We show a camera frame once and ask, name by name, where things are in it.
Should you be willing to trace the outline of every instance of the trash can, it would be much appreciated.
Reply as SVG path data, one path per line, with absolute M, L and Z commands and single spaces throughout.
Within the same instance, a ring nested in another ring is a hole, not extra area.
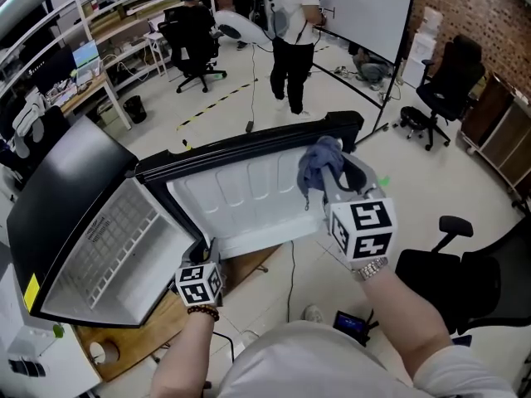
M 146 119 L 146 110 L 140 96 L 129 97 L 124 103 L 124 109 L 135 124 L 140 124 Z

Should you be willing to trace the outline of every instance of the shoe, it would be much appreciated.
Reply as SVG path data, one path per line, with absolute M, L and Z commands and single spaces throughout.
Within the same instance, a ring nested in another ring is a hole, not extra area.
M 258 339 L 260 336 L 258 336 L 256 333 L 252 332 L 251 330 L 244 330 L 241 333 L 241 343 L 243 343 L 244 347 L 248 347 L 251 345 L 256 339 Z
M 275 108 L 275 112 L 280 112 L 281 110 L 283 110 L 285 108 L 286 102 L 287 102 L 286 98 L 275 99 L 275 105 L 273 106 Z
M 321 310 L 317 305 L 308 305 L 308 307 L 304 309 L 303 319 L 312 323 L 324 323 L 323 313 L 321 313 Z
M 311 113 L 308 112 L 307 110 L 303 110 L 300 114 L 294 114 L 293 112 L 291 114 L 293 115 L 294 118 L 296 118 L 299 121 L 312 119 Z

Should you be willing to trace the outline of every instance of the blue cloth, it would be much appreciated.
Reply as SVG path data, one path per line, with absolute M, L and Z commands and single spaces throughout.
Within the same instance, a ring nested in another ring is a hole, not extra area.
M 321 137 L 316 144 L 310 146 L 299 161 L 297 184 L 302 194 L 307 197 L 310 188 L 324 190 L 323 176 L 320 168 L 326 164 L 334 177 L 339 178 L 343 172 L 343 156 L 336 138 Z

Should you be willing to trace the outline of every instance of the wooden cabinet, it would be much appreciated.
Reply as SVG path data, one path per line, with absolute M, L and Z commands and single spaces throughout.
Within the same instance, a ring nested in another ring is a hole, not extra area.
M 521 197 L 531 187 L 531 107 L 512 85 L 493 74 L 461 133 Z

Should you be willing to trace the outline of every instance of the brick wall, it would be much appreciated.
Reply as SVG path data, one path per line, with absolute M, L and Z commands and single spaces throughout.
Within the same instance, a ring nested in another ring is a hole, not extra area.
M 524 0 L 415 0 L 410 34 L 419 27 L 424 7 L 444 15 L 435 60 L 444 45 L 463 33 L 483 47 L 483 63 L 531 97 L 531 7 Z

